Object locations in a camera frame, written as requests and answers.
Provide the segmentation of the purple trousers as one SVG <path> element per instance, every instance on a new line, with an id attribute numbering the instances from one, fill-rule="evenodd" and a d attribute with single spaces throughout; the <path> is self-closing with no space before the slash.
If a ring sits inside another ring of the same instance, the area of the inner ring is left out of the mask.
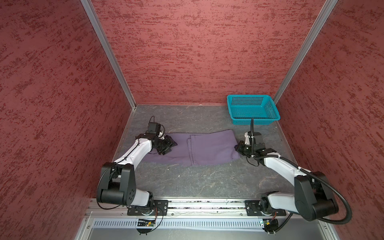
<path id="1" fill-rule="evenodd" d="M 241 158 L 235 150 L 238 143 L 233 130 L 209 134 L 170 133 L 168 136 L 177 143 L 171 152 L 159 155 L 153 151 L 143 158 L 143 163 L 215 166 Z"/>

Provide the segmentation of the teal plastic basket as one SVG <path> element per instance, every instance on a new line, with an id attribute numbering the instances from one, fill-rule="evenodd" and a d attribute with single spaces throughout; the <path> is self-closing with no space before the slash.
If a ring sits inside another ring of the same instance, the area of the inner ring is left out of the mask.
<path id="1" fill-rule="evenodd" d="M 281 119 L 280 113 L 268 95 L 228 95 L 227 105 L 234 125 L 270 125 Z"/>

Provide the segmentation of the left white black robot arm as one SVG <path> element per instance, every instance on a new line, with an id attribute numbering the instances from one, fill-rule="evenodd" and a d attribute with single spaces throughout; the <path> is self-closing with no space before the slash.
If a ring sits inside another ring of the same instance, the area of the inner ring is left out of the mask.
<path id="1" fill-rule="evenodd" d="M 102 166 L 97 187 L 97 203 L 111 204 L 116 207 L 137 208 L 144 216 L 155 211 L 154 197 L 151 192 L 137 188 L 135 170 L 143 158 L 152 150 L 166 155 L 178 144 L 172 137 L 159 137 L 156 134 L 140 134 L 133 146 L 120 158 Z"/>

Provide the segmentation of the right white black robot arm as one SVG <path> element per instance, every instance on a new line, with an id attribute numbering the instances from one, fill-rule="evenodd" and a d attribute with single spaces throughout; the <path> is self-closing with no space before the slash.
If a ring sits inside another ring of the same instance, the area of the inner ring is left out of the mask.
<path id="1" fill-rule="evenodd" d="M 266 149 L 264 144 L 251 146 L 241 141 L 235 145 L 235 150 L 274 170 L 294 186 L 292 194 L 270 192 L 262 195 L 258 209 L 265 216 L 281 209 L 313 221 L 339 212 L 334 192 L 324 184 L 328 179 L 323 173 L 314 172 L 310 176 L 311 171 L 295 165 L 273 149 Z"/>

